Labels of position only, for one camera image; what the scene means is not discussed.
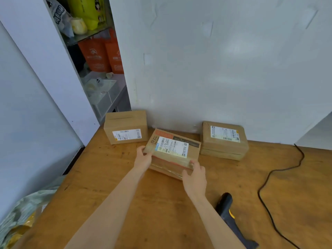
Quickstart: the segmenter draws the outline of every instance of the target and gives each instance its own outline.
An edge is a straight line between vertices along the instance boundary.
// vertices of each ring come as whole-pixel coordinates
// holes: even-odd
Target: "yellow bag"
[[[83,18],[89,30],[106,21],[104,0],[68,0],[68,5],[72,15]]]

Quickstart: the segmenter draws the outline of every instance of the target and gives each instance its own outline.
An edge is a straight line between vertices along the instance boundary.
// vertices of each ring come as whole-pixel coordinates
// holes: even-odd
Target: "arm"
[[[134,167],[79,228],[65,249],[114,248],[139,180],[151,163],[152,154],[143,155],[143,148],[137,148]]]
[[[189,176],[186,170],[182,172],[183,186],[185,187],[188,197],[200,214],[214,248],[245,249],[241,241],[222,220],[205,197],[205,167],[200,166],[197,161],[191,162],[193,163],[193,173]]]

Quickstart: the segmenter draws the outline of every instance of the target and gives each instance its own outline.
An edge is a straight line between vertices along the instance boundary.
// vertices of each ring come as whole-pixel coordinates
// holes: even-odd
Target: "wooden table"
[[[199,139],[197,134],[182,134]],[[112,146],[99,129],[37,220],[24,248],[63,248],[132,168],[135,149],[143,144]],[[200,155],[199,162],[206,167],[206,196],[215,205],[222,193],[230,192],[237,225],[260,248],[294,248],[273,230],[257,189],[270,170],[297,165],[301,154],[290,145],[254,141],[249,145],[240,162]],[[279,230],[301,249],[331,248],[332,152],[302,149],[302,166],[272,175],[261,195]],[[182,182],[148,170],[116,248],[212,248],[212,244]]]

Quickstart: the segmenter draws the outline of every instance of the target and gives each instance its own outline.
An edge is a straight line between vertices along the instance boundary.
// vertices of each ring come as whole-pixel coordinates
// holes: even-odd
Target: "person's left arm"
[[[74,234],[65,249],[114,248],[139,180],[151,164],[152,154],[137,148],[134,167]]]

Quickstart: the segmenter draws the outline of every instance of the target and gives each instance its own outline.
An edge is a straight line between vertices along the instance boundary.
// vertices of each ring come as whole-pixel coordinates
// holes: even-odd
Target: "black cable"
[[[268,182],[268,180],[269,180],[269,178],[270,178],[270,175],[271,175],[273,172],[275,172],[275,171],[285,171],[285,170],[295,169],[295,168],[301,166],[301,163],[302,163],[303,159],[305,158],[305,155],[304,155],[304,153],[302,152],[302,150],[301,150],[298,146],[296,146],[296,148],[297,148],[298,151],[300,151],[301,154],[302,154],[302,158],[301,158],[300,162],[298,163],[298,165],[296,165],[296,166],[294,166],[294,167],[286,168],[286,169],[275,169],[275,170],[270,171],[270,173],[268,174],[268,177],[267,177],[266,180],[265,180],[265,183],[259,188],[257,194],[258,194],[258,198],[259,198],[259,200],[261,201],[262,205],[264,206],[264,208],[266,209],[266,211],[268,212],[268,214],[269,214],[269,216],[270,216],[270,219],[271,219],[271,222],[272,222],[272,225],[273,225],[274,230],[275,230],[275,231],[276,231],[276,232],[277,232],[282,238],[284,238],[285,240],[287,240],[289,243],[291,243],[291,244],[292,244],[293,246],[295,246],[297,249],[300,249],[300,247],[298,247],[296,244],[294,244],[293,242],[291,242],[288,238],[286,238],[283,234],[281,234],[281,232],[277,229],[276,224],[274,223],[274,220],[273,220],[273,218],[272,218],[272,215],[271,215],[270,211],[268,210],[268,208],[266,207],[266,205],[265,205],[265,203],[263,202],[263,200],[262,200],[262,198],[261,198],[261,195],[260,195],[260,192],[261,192],[262,188],[265,187],[265,185],[267,184],[267,182]]]

